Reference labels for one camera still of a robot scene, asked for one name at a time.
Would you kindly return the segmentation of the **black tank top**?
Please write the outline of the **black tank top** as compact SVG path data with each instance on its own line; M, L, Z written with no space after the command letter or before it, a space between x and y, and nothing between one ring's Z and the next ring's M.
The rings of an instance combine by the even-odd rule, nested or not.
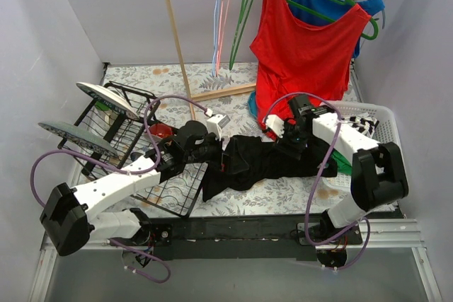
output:
M272 142L259 137L235 135L230 138L226 150L237 148L248 168L237 174L229 173L225 167L210 162L202 179L202 200L209 201L227 189L243 192L264 179L308 178L317 175L328 150L328 144L314 138L297 160L277 150Z

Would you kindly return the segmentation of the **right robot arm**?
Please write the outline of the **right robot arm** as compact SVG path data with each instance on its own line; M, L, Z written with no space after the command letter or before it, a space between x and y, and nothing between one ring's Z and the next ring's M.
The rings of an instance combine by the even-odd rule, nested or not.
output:
M366 137L351 127L339 109L327 100L321 106L313 106L311 93L295 92L283 98L292 116L283 120L267 112L262 120L265 127L275 134L277 142L298 149L303 140L316 137L329 145L320 170L324 170L333 150L342 154L352 166L350 192L322 213L320 235L315 236L311 227L304 227L309 244L339 242L368 213L408 196L408 181L398 144L379 143Z

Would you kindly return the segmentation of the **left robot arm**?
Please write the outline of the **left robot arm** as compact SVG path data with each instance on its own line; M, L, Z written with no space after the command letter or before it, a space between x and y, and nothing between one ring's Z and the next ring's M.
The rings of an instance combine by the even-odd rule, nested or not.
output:
M75 187L66 183L54 187L40 222L57 253L72 255L91 240L109 238L145 244L150 239L151 221L143 211L109 212L108 208L178 177L188 164L224 159L222 130L228 123L227 115L214 115L206 123L189 121L124 168Z

